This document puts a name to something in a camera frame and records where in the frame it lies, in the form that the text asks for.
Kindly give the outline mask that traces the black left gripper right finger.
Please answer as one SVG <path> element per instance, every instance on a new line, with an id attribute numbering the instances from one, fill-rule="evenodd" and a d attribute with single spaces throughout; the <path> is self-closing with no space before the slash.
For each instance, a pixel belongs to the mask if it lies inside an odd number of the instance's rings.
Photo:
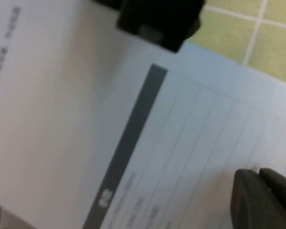
<path id="1" fill-rule="evenodd" d="M 286 229 L 286 177 L 270 168 L 259 170 L 259 228 Z"/>

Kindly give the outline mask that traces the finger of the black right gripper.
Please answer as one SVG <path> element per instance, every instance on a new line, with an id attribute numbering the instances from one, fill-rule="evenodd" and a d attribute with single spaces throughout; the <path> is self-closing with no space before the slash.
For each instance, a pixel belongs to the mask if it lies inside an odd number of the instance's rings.
<path id="1" fill-rule="evenodd" d="M 118 11 L 116 27 L 171 52 L 200 28 L 203 0 L 98 0 Z"/>

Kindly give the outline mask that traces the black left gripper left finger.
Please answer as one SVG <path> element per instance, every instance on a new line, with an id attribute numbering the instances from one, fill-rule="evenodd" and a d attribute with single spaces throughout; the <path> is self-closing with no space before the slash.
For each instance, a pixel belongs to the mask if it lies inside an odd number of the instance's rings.
<path id="1" fill-rule="evenodd" d="M 236 170 L 230 214 L 234 229 L 286 229 L 284 208 L 252 170 Z"/>

